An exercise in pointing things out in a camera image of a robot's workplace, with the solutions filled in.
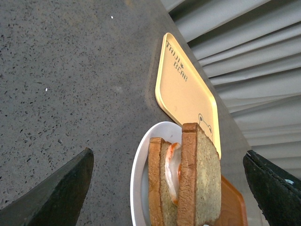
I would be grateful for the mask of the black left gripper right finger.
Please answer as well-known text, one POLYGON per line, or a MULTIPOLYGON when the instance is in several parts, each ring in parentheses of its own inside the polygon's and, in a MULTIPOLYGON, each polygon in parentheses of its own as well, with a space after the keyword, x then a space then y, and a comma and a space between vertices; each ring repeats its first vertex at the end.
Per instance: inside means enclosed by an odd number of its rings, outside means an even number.
POLYGON ((253 150, 243 157, 246 179, 271 226, 301 224, 301 181, 253 150))

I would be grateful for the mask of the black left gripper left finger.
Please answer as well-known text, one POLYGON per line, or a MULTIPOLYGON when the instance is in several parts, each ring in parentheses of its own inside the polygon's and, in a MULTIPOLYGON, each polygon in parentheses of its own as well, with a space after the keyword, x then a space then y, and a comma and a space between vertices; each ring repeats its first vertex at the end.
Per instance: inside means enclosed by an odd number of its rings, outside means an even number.
POLYGON ((0 211, 2 226, 74 226, 87 195, 94 166, 89 148, 28 193, 0 211))

